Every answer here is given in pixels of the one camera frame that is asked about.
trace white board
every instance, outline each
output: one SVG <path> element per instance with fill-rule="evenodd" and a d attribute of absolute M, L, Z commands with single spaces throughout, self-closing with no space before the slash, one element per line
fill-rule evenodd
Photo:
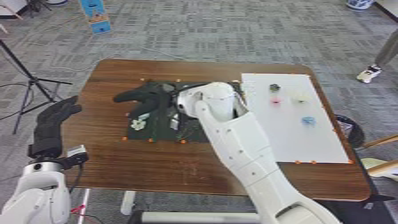
<path fill-rule="evenodd" d="M 348 163 L 309 75 L 242 74 L 242 89 L 279 162 Z M 281 89 L 272 92 L 270 85 Z M 302 121 L 315 119 L 315 124 Z"/>

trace blue label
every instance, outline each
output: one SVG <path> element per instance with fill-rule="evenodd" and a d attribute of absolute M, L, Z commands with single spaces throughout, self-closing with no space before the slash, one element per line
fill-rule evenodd
<path fill-rule="evenodd" d="M 80 0 L 84 13 L 89 19 L 92 33 L 110 31 L 108 14 L 105 12 L 103 0 Z"/>

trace blue object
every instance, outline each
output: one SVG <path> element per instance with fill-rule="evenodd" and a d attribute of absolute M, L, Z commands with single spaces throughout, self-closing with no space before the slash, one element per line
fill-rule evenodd
<path fill-rule="evenodd" d="M 110 31 L 110 22 L 103 21 L 91 24 L 92 33 L 105 33 Z"/>
<path fill-rule="evenodd" d="M 316 124 L 315 117 L 304 117 L 304 118 L 302 118 L 302 123 L 304 123 L 306 125 L 315 125 L 315 124 Z"/>
<path fill-rule="evenodd" d="M 89 17 L 92 33 L 110 31 L 108 14 L 105 12 L 103 0 L 80 0 L 84 13 Z"/>

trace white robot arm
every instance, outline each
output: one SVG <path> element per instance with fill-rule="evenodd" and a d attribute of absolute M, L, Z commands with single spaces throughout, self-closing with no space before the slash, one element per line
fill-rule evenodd
<path fill-rule="evenodd" d="M 62 171 L 87 161 L 84 146 L 62 155 L 60 124 L 82 111 L 76 97 L 53 104 L 37 116 L 34 144 L 28 147 L 30 164 L 23 169 L 16 191 L 5 203 L 0 224 L 64 224 L 71 213 L 69 190 Z"/>
<path fill-rule="evenodd" d="M 267 134 L 231 85 L 217 82 L 185 90 L 178 108 L 199 119 L 220 161 L 245 187 L 261 223 L 338 224 L 329 210 L 288 182 Z"/>

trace small object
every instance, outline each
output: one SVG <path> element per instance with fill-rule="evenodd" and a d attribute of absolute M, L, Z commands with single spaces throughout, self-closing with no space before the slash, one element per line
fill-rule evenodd
<path fill-rule="evenodd" d="M 299 103 L 306 103 L 309 101 L 309 96 L 306 94 L 300 94 L 297 97 L 295 97 L 295 100 Z"/>
<path fill-rule="evenodd" d="M 283 100 L 281 100 L 281 98 L 277 98 L 277 97 L 274 97 L 272 100 L 270 100 L 270 102 L 272 102 L 274 104 L 279 104 L 281 101 L 283 101 Z"/>
<path fill-rule="evenodd" d="M 85 208 L 85 205 L 80 205 L 76 208 L 71 209 L 71 213 L 76 213 Z"/>
<path fill-rule="evenodd" d="M 375 204 L 373 204 L 371 202 L 370 202 L 370 203 L 366 203 L 366 205 L 364 205 L 364 209 L 366 209 L 366 210 L 371 210 L 373 205 L 375 205 Z"/>
<path fill-rule="evenodd" d="M 151 116 L 149 113 L 142 114 L 142 115 L 139 116 L 139 120 L 144 121 L 144 120 L 149 118 L 149 116 Z"/>
<path fill-rule="evenodd" d="M 171 84 L 162 84 L 162 89 L 167 93 L 171 93 L 176 90 L 176 87 Z"/>
<path fill-rule="evenodd" d="M 69 148 L 68 152 L 66 152 L 66 155 L 68 155 L 68 157 L 73 157 L 80 153 L 87 153 L 84 145 L 78 145 L 73 148 Z"/>
<path fill-rule="evenodd" d="M 281 90 L 281 86 L 277 84 L 270 85 L 270 91 L 277 92 Z"/>
<path fill-rule="evenodd" d="M 354 124 L 348 124 L 348 123 L 341 122 L 339 120 L 338 120 L 338 124 L 339 124 L 341 131 L 345 133 L 345 136 L 350 136 Z"/>
<path fill-rule="evenodd" d="M 315 125 L 315 124 L 316 124 L 315 117 L 304 117 L 304 118 L 302 118 L 302 123 L 304 123 L 306 125 Z"/>
<path fill-rule="evenodd" d="M 347 0 L 347 7 L 354 10 L 364 10 L 371 7 L 375 0 Z"/>
<path fill-rule="evenodd" d="M 380 75 L 380 73 L 382 68 L 377 65 L 371 65 L 357 75 L 359 82 L 368 84 L 371 82 L 371 79 Z"/>
<path fill-rule="evenodd" d="M 171 129 L 178 130 L 178 114 L 171 118 Z"/>
<path fill-rule="evenodd" d="M 130 126 L 130 127 L 133 128 L 135 131 L 142 130 L 142 129 L 146 128 L 146 121 L 142 121 L 142 120 L 133 120 L 133 121 L 132 121 L 132 126 Z"/>

